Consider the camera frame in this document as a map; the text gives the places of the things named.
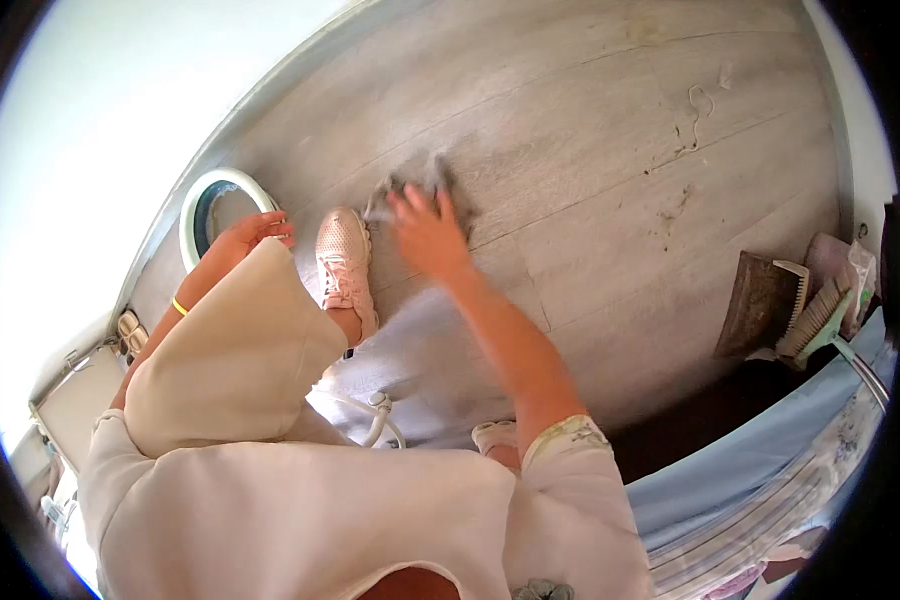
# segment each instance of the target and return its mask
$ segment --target dirt stain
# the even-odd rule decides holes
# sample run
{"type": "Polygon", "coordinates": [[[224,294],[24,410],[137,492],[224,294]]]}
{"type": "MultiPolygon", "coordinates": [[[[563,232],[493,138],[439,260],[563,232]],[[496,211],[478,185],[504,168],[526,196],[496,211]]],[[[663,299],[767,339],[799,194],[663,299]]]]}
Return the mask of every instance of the dirt stain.
{"type": "Polygon", "coordinates": [[[661,210],[656,213],[656,216],[660,217],[663,221],[663,229],[667,233],[667,237],[670,237],[670,234],[673,233],[674,222],[684,214],[687,203],[690,201],[690,197],[693,195],[694,191],[696,191],[694,184],[687,183],[683,188],[683,193],[680,196],[680,203],[676,205],[676,208],[673,210],[661,210]]]}

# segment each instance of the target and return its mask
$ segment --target white pants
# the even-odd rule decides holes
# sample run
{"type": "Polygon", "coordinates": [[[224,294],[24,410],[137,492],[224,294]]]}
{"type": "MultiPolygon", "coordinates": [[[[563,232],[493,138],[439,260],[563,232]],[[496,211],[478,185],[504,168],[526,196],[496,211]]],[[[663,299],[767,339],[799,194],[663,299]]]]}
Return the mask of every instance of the white pants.
{"type": "Polygon", "coordinates": [[[130,438],[149,458],[230,442],[348,445],[305,399],[347,346],[293,255],[265,238],[137,368],[130,438]]]}

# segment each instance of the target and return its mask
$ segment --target shoe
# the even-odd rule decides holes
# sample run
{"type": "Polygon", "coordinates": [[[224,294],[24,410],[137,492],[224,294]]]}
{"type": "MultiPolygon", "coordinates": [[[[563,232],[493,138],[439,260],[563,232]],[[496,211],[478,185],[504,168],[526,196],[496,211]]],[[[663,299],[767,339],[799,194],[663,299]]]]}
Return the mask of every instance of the shoe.
{"type": "Polygon", "coordinates": [[[353,308],[360,317],[360,340],[354,344],[359,346],[380,329],[368,281],[371,233],[351,208],[334,208],[320,224],[314,253],[320,307],[353,308]]]}
{"type": "Polygon", "coordinates": [[[516,423],[512,420],[481,423],[473,428],[470,437],[483,456],[495,446],[516,448],[516,423]]]}

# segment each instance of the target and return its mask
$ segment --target white wall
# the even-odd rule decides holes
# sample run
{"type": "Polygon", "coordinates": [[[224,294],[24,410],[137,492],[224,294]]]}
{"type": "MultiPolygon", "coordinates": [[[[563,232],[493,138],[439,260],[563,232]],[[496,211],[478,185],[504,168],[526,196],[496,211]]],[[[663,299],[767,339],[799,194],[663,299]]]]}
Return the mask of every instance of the white wall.
{"type": "Polygon", "coordinates": [[[859,241],[879,257],[883,206],[897,193],[887,134],[860,67],[827,11],[819,0],[803,0],[803,5],[830,64],[843,109],[853,177],[853,235],[866,223],[868,233],[859,241]]]}
{"type": "Polygon", "coordinates": [[[56,0],[0,104],[0,433],[103,333],[195,152],[356,0],[56,0]]]}

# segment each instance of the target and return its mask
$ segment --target pink sneaker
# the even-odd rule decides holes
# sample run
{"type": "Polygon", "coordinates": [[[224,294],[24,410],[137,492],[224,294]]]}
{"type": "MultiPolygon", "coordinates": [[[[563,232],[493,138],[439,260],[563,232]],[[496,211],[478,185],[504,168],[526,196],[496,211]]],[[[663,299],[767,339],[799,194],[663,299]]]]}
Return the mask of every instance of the pink sneaker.
{"type": "Polygon", "coordinates": [[[322,286],[320,307],[353,308],[360,317],[360,345],[380,329],[373,310],[367,273],[371,265],[371,233],[351,208],[330,211],[316,234],[316,270],[322,286]]]}

